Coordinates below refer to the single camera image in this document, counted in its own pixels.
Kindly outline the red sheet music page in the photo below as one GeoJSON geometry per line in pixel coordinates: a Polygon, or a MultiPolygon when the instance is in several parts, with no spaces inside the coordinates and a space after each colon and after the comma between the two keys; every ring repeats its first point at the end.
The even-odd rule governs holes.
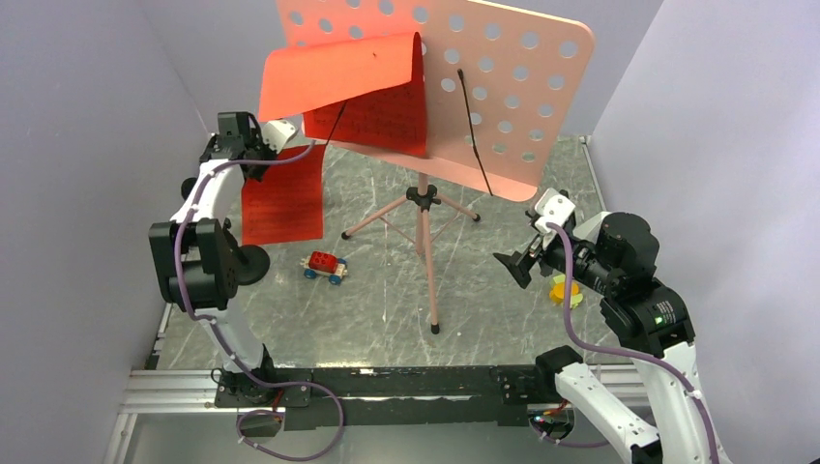
{"type": "Polygon", "coordinates": [[[318,240],[324,235],[323,161],[325,146],[303,158],[270,167],[260,181],[242,190],[242,242],[273,245],[318,240]]]}

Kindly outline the red sheet music folder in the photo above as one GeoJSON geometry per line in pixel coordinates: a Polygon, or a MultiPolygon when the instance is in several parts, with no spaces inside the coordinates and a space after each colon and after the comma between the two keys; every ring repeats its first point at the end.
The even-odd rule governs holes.
{"type": "Polygon", "coordinates": [[[306,136],[424,159],[427,112],[417,32],[288,47],[266,59],[258,116],[301,115],[306,136]]]}

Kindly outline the pink tripod music stand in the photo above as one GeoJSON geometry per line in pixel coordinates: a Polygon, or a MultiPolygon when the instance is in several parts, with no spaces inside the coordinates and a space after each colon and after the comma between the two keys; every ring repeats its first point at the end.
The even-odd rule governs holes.
{"type": "Polygon", "coordinates": [[[488,1],[280,1],[286,46],[417,32],[427,112],[424,159],[318,139],[418,175],[416,251],[432,256],[430,207],[442,179],[510,201],[538,191],[542,170],[593,55],[582,22],[488,1]]]}

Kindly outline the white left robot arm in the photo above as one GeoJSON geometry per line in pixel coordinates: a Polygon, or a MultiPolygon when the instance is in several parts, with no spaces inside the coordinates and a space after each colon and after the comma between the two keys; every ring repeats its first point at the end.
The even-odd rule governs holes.
{"type": "Polygon", "coordinates": [[[255,406],[276,397],[276,370],[231,301],[241,286],[267,274],[270,258],[260,246],[239,245],[226,215],[246,180],[258,180],[264,171],[246,160],[274,156],[252,114],[219,113],[218,131],[200,157],[197,177],[182,184],[183,206],[149,229],[162,297],[206,331],[221,358],[222,382],[255,406]]]}

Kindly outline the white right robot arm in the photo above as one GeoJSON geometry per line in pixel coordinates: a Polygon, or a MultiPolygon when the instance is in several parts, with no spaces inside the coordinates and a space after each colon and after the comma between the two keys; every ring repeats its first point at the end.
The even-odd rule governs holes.
{"type": "Polygon", "coordinates": [[[572,346],[536,358],[534,389],[546,401],[569,402],[625,463],[727,463],[701,390],[695,333],[680,295],[655,276],[659,242],[648,222],[630,213],[602,213],[582,225],[548,223],[528,249],[496,259],[525,288],[530,271],[560,272],[600,294],[600,313],[616,348],[585,342],[564,309],[572,346]],[[652,423],[612,393],[579,350],[631,359],[646,390],[652,423]]]}

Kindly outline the yellow green toy block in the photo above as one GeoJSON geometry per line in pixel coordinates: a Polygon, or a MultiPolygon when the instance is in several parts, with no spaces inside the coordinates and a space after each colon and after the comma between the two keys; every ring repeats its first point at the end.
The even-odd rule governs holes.
{"type": "Polygon", "coordinates": [[[548,298],[555,305],[569,304],[570,309],[575,309],[581,304],[584,296],[575,281],[568,283],[565,275],[558,274],[551,278],[548,298]]]}

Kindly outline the black microphone on stand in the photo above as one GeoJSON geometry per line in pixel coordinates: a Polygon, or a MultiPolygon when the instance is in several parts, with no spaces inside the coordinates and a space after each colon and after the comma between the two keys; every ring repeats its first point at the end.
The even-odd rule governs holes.
{"type": "Polygon", "coordinates": [[[238,202],[245,182],[243,174],[233,168],[220,173],[206,169],[197,178],[187,178],[181,185],[183,206],[171,220],[184,223],[191,230],[200,222],[215,220],[238,263],[238,283],[251,285],[267,274],[270,257],[261,246],[241,244],[233,234],[230,212],[238,202]]]}

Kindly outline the red blue toy car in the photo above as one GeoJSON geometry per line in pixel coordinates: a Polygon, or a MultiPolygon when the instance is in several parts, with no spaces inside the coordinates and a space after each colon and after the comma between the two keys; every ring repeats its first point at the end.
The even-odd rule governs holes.
{"type": "Polygon", "coordinates": [[[348,275],[347,262],[343,258],[318,250],[303,258],[301,266],[304,269],[304,277],[317,279],[324,276],[333,285],[341,285],[343,279],[348,275]]]}

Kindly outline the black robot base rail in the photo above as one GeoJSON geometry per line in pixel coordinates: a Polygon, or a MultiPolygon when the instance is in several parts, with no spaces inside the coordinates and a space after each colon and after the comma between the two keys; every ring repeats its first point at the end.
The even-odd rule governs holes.
{"type": "Polygon", "coordinates": [[[562,397],[531,364],[404,367],[280,367],[276,391],[244,392],[219,381],[218,409],[276,407],[287,431],[324,426],[421,425],[491,422],[526,426],[557,410],[562,397]]]}

